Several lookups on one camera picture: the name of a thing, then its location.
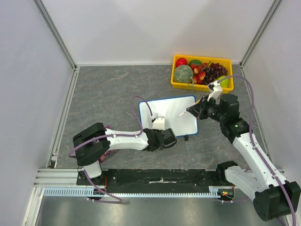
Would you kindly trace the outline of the blue framed whiteboard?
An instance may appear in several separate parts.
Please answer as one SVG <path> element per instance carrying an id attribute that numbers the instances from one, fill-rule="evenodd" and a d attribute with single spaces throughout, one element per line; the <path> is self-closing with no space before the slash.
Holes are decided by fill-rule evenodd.
<path id="1" fill-rule="evenodd" d="M 152 128 L 152 119 L 165 118 L 165 129 L 172 129 L 177 137 L 192 136 L 199 132 L 197 119 L 189 113 L 178 117 L 196 102 L 194 95 L 148 100 L 139 103 L 140 121 L 143 128 Z"/>

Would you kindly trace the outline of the white orange marker pen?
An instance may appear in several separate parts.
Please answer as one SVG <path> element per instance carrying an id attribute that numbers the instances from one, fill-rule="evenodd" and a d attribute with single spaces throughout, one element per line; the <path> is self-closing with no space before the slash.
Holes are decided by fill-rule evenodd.
<path id="1" fill-rule="evenodd" d="M 201 101 L 201 99 L 196 101 L 193 105 L 187 107 L 181 114 L 178 115 L 178 117 L 181 117 L 181 116 L 185 115 L 193 106 L 199 104 L 200 101 Z"/>

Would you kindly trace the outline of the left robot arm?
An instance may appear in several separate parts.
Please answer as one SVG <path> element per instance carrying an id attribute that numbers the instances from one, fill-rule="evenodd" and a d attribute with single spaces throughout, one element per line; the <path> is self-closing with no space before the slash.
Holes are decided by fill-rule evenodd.
<path id="1" fill-rule="evenodd" d="M 73 138 L 77 165 L 87 173 L 87 180 L 93 185 L 103 181 L 100 158 L 107 152 L 133 149 L 153 152 L 174 146 L 177 138 L 172 129 L 142 129 L 140 131 L 115 131 L 95 123 L 76 134 Z"/>

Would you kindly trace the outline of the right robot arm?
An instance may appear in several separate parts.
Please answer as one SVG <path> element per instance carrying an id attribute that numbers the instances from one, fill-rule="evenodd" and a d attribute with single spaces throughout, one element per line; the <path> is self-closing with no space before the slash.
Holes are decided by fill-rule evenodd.
<path id="1" fill-rule="evenodd" d="M 237 96 L 223 94 L 218 103 L 211 96 L 203 96 L 186 112 L 199 120 L 210 118 L 218 122 L 222 134 L 242 154 L 253 173 L 250 176 L 234 161 L 227 161 L 218 164 L 216 182 L 237 186 L 253 202 L 263 221 L 291 214 L 296 225 L 301 188 L 297 182 L 289 182 L 259 146 L 251 127 L 240 117 Z"/>

